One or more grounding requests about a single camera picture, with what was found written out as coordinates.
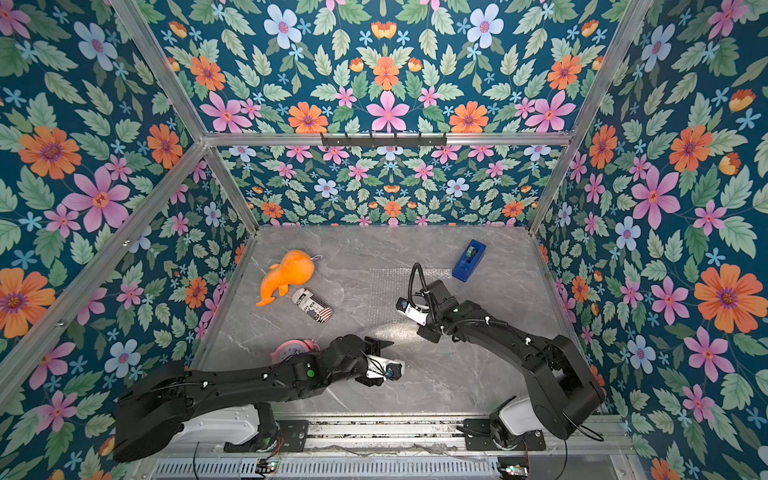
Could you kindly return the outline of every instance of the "orange plush toy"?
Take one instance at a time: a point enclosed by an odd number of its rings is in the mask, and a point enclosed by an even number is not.
[[[283,261],[270,266],[264,280],[261,280],[261,301],[256,306],[265,306],[275,301],[272,294],[275,289],[280,296],[288,293],[288,285],[303,285],[315,273],[315,263],[312,257],[301,250],[291,250],[283,257]]]

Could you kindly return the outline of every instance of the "can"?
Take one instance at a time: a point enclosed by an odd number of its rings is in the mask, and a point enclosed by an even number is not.
[[[333,315],[333,310],[306,288],[299,288],[293,294],[293,302],[318,323],[327,322]]]

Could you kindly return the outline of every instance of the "floral wallpaper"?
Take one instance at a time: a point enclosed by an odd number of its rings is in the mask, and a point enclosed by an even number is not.
[[[0,2],[0,359],[190,143],[111,7],[91,3]]]
[[[115,401],[154,366],[192,361],[246,241],[201,161],[3,406],[0,478],[121,480],[128,465],[110,457]]]
[[[654,480],[768,477],[766,13],[649,14],[538,232]]]

